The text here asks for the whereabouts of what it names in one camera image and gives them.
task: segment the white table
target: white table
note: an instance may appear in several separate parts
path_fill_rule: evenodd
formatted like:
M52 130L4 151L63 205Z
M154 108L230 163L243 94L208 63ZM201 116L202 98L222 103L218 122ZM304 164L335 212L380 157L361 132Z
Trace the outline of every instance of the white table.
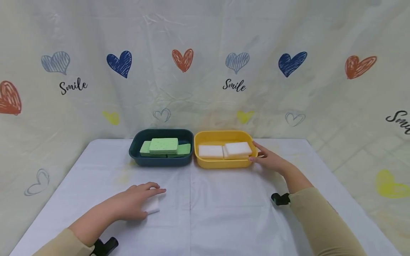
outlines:
M32 255L92 206L132 184L155 181L166 194L160 212L142 223L119 221L102 235L119 247L111 255L312 255L288 206L282 178L257 164L247 169L205 170L195 160L181 168L142 168L131 161L128 140L95 140L39 213L11 256ZM286 158L321 191L368 255L400 255L337 181L306 140L255 139Z

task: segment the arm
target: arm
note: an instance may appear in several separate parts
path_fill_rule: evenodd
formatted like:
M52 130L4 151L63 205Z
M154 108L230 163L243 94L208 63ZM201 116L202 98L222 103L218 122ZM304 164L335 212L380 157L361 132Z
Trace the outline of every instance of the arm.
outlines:
M359 241L339 214L293 164L254 142L261 150L250 161L277 171L286 181L290 208L296 215L317 256L366 256Z
M165 191L153 182L133 185L91 208L33 256L89 256L109 225L117 220L144 220L148 213L141 210L143 203Z

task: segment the yellow heart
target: yellow heart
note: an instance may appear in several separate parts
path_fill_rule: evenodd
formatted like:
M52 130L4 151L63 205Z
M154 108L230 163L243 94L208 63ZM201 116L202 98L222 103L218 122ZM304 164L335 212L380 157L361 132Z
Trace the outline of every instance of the yellow heart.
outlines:
M252 118L252 116L253 116L253 111L249 111L247 113L238 111L238 113L236 113L236 117L243 125L246 124L249 121L249 119Z
M112 125L118 125L120 123L120 116L117 112L108 113L103 111L102 115L107 119Z
M376 190L382 197L404 198L410 196L410 187L394 182L394 176L388 170L379 171L376 176Z

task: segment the left hand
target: left hand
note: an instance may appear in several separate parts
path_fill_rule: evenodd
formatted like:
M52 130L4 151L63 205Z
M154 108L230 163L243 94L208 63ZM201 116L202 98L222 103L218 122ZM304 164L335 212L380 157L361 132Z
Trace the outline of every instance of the left hand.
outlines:
M144 220L148 213L141 210L143 203L154 195L165 193L155 182L132 185L126 191L116 194L101 204L112 212L114 220Z

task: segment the blue heart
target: blue heart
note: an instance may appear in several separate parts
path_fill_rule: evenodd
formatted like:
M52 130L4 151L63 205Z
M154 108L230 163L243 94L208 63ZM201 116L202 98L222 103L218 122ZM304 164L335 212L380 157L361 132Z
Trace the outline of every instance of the blue heart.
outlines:
M47 72L59 72L66 75L69 63L70 56L66 52L56 52L52 57L41 56L41 64Z
M123 51L120 59L118 59L114 54L107 55L108 66L125 78L128 77L128 71L131 68L131 61L132 57L129 51Z
M235 71L235 74L249 62L249 54L243 52L238 56L235 53L230 53L225 60L225 65Z
M289 54L283 54L279 59L279 69L286 77L289 77L293 71L302 65L307 55L307 52L300 52L291 59Z

